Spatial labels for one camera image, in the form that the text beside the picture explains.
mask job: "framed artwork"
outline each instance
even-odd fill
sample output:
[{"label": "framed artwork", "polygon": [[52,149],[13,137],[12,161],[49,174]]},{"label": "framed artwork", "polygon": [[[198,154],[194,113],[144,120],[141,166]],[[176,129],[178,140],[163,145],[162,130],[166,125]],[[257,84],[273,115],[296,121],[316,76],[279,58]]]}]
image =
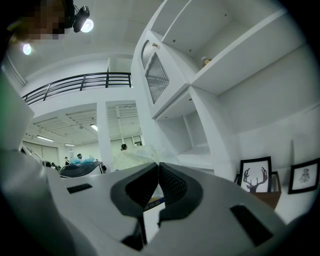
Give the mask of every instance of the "framed artwork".
[{"label": "framed artwork", "polygon": [[271,191],[271,157],[241,160],[237,184],[247,192]]},{"label": "framed artwork", "polygon": [[320,158],[291,166],[288,194],[316,190],[319,183]]}]

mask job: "ceiling light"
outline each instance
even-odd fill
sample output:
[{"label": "ceiling light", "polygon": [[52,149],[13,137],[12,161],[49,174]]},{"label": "ceiling light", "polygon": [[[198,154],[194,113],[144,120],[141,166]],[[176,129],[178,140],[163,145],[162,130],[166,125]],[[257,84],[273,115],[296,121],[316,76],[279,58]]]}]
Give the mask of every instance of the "ceiling light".
[{"label": "ceiling light", "polygon": [[29,55],[31,53],[31,50],[32,50],[31,49],[31,45],[28,44],[28,43],[24,44],[22,50],[23,50],[23,53],[25,55]]},{"label": "ceiling light", "polygon": [[37,136],[37,138],[43,139],[43,140],[46,140],[46,141],[49,141],[49,142],[54,142],[53,139],[49,139],[49,138],[45,138],[45,137],[41,137],[41,136]]},{"label": "ceiling light", "polygon": [[98,131],[98,127],[95,124],[90,124],[90,126],[95,129],[96,131]]},{"label": "ceiling light", "polygon": [[94,22],[91,19],[87,18],[85,23],[83,24],[83,26],[81,28],[81,31],[84,32],[84,33],[88,33],[93,28],[94,28]]}]

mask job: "black rectangular cutout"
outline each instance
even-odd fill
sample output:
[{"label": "black rectangular cutout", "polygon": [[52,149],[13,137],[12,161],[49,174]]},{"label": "black rectangular cutout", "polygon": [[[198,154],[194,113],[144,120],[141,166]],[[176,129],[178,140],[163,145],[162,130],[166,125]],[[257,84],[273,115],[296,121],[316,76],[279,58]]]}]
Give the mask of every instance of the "black rectangular cutout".
[{"label": "black rectangular cutout", "polygon": [[273,236],[244,205],[233,206],[230,210],[255,246],[261,245]]},{"label": "black rectangular cutout", "polygon": [[78,185],[78,186],[68,187],[67,190],[69,191],[70,194],[73,194],[73,193],[77,193],[82,190],[87,190],[90,188],[92,188],[92,186],[90,184],[86,183],[86,184],[82,184],[82,185]]}]

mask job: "white ceiling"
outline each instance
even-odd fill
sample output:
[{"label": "white ceiling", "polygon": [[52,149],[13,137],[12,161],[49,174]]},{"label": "white ceiling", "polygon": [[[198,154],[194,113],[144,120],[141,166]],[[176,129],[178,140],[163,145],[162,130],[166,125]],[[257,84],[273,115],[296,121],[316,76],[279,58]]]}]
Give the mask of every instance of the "white ceiling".
[{"label": "white ceiling", "polygon": [[[54,140],[57,144],[84,145],[98,142],[98,133],[90,127],[97,124],[96,109],[73,113],[56,112],[55,117],[35,122],[29,126],[25,138],[41,141],[36,136]],[[118,140],[141,134],[135,104],[108,106],[110,139]]]},{"label": "white ceiling", "polygon": [[150,18],[163,0],[73,0],[87,5],[94,28],[89,33],[68,29],[57,39],[31,44],[31,55],[22,53],[22,43],[12,45],[9,56],[23,78],[53,63],[82,55],[99,53],[132,54]]}]

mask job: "small figurine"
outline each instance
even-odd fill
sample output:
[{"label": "small figurine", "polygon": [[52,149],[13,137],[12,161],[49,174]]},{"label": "small figurine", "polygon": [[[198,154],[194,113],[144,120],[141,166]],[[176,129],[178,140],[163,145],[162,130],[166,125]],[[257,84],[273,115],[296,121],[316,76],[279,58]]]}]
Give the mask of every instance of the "small figurine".
[{"label": "small figurine", "polygon": [[212,61],[212,58],[202,57],[201,60],[202,60],[202,67],[204,68],[206,65],[210,63],[210,61]]},{"label": "small figurine", "polygon": [[307,182],[310,179],[310,175],[309,175],[309,169],[305,168],[303,170],[303,174],[301,175],[301,178],[299,179],[300,182]]}]

